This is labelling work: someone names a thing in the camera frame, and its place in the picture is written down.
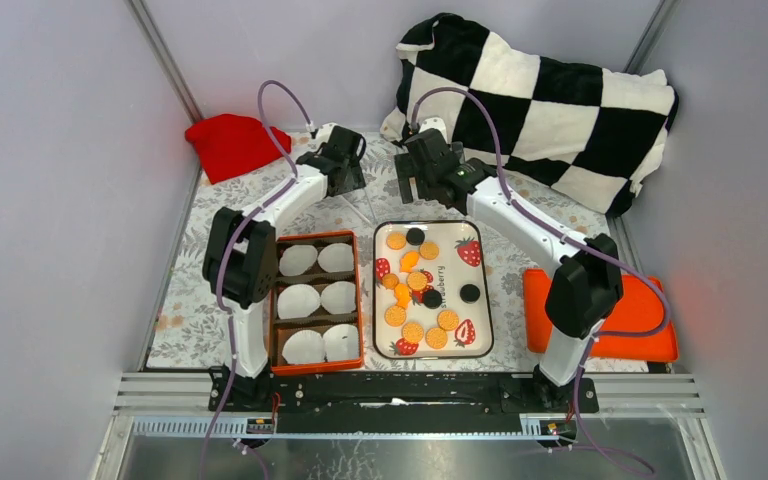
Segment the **orange compartment cookie box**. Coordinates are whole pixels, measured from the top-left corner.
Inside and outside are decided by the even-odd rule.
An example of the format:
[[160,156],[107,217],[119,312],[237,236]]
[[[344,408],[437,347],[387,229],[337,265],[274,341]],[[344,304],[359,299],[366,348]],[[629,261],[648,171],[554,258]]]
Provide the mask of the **orange compartment cookie box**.
[[356,235],[348,230],[285,236],[270,299],[268,359],[279,376],[364,365]]

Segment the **white strawberry tray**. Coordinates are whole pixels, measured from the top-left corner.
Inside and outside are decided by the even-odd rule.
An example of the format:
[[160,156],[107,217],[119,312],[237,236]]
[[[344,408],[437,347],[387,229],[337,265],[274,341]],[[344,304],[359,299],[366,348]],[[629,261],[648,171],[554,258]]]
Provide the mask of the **white strawberry tray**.
[[392,221],[373,237],[373,345],[391,360],[470,359],[494,345],[481,234],[466,220]]

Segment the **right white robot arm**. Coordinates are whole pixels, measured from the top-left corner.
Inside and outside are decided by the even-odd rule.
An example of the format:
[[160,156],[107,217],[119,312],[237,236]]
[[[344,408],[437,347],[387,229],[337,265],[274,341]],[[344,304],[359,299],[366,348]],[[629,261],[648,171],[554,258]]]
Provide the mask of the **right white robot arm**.
[[557,412],[573,398],[571,382],[595,332],[623,296],[615,241],[606,234],[588,238],[570,230],[502,187],[501,170],[467,159],[435,128],[407,140],[396,158],[400,195],[436,201],[483,222],[525,251],[549,277],[545,311],[552,324],[538,364],[535,402]]

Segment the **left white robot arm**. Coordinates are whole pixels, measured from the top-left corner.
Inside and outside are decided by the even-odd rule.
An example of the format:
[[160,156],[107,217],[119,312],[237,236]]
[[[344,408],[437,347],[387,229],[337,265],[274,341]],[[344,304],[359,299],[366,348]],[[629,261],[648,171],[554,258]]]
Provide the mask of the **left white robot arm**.
[[232,398],[248,411],[261,409],[270,397],[268,381],[258,375],[268,362],[263,313],[279,278],[277,236],[317,202],[366,186],[362,134],[330,123],[315,132],[312,144],[315,150],[291,162],[289,180],[243,210],[221,208],[211,224],[202,276],[230,315],[224,364],[238,377]]

